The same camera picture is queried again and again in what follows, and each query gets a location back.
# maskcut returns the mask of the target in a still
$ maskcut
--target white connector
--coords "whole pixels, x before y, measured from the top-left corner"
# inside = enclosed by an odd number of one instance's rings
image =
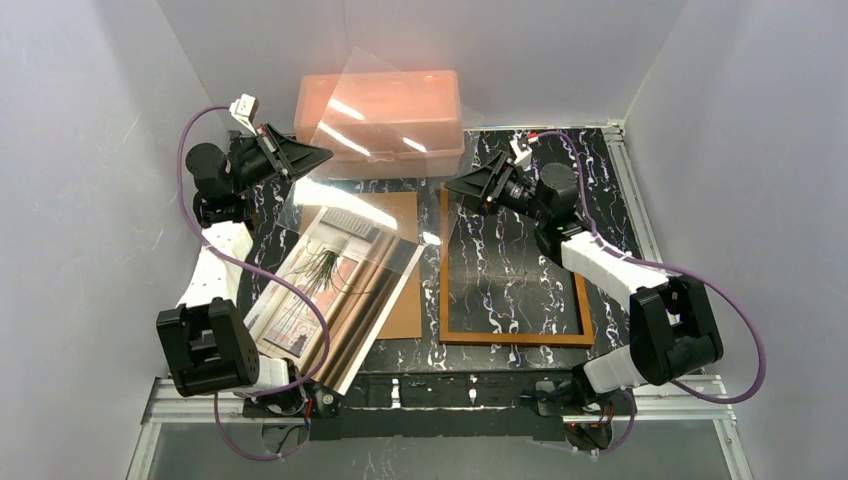
[[[510,147],[512,147],[512,153],[515,155],[515,159],[512,160],[512,164],[516,167],[528,167],[530,165],[530,159],[533,157],[533,149],[530,148],[531,143],[535,143],[539,141],[539,138],[536,134],[531,134],[528,136],[517,136],[509,142]]]
[[[258,109],[259,102],[256,101],[256,97],[243,93],[241,97],[230,104],[230,115],[250,133],[258,135],[256,128],[253,127],[253,118],[256,117],[256,110]]]

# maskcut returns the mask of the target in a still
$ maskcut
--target wooden picture frame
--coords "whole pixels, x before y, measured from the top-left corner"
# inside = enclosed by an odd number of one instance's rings
[[[448,229],[448,192],[442,187],[441,191],[441,231]],[[449,281],[448,244],[442,241],[442,265],[439,272],[439,343],[447,345],[519,345],[524,347],[572,347],[590,348],[595,345],[595,333],[592,330],[592,318],[589,314],[589,297],[586,294],[586,281],[582,276],[574,276],[575,298],[580,318],[581,333],[577,334],[540,334],[540,333],[486,333],[486,332],[453,332],[450,329],[450,295],[447,287]]]

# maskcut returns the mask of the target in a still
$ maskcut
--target black marble surface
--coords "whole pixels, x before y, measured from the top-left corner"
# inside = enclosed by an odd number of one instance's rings
[[[564,130],[579,150],[587,173],[587,202],[602,235],[622,250],[638,255],[624,200],[600,129]],[[479,163],[499,150],[509,149],[515,131],[482,131],[467,134],[467,161]],[[547,137],[534,147],[534,162],[527,175],[538,175],[540,166],[560,161],[573,165],[573,153],[557,137]],[[432,179],[366,180],[341,182],[350,192],[419,192],[419,234],[439,235],[438,181]],[[248,262],[275,271],[297,241],[291,212],[283,208],[288,192],[277,180],[254,191],[257,230]],[[511,212],[481,218],[461,213],[449,245],[451,328],[500,332],[577,332],[570,275],[541,256],[533,241],[532,224]],[[415,340],[382,340],[371,348],[361,372],[474,371],[503,369],[570,368],[589,358],[622,346],[628,339],[623,310],[603,291],[587,285],[595,346],[590,349],[515,346],[459,346],[438,342],[439,248],[425,248],[421,259],[423,336]],[[239,309],[246,313],[267,280],[245,273],[239,287]]]

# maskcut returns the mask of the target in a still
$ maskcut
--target white wall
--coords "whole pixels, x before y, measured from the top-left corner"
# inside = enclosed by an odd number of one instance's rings
[[[684,0],[159,0],[216,102],[242,91],[291,128],[300,79],[354,47],[401,70],[453,69],[488,125],[622,118]]]
[[[737,407],[757,478],[848,471],[846,52],[845,2],[689,2],[626,123],[665,259],[763,330],[765,387]],[[718,371],[739,392],[752,342],[722,313]]]
[[[2,2],[0,478],[126,474],[198,249],[175,147],[208,104],[155,0]]]

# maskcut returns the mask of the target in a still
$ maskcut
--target printed image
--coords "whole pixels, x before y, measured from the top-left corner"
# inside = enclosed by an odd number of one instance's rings
[[[322,249],[321,245],[318,241],[309,241],[305,248],[295,252],[293,266],[285,279],[308,295],[326,316],[342,297],[342,289],[357,262]],[[299,358],[312,337],[320,333],[321,325],[315,313],[296,295],[285,289],[281,294],[284,299],[268,323],[263,338]]]

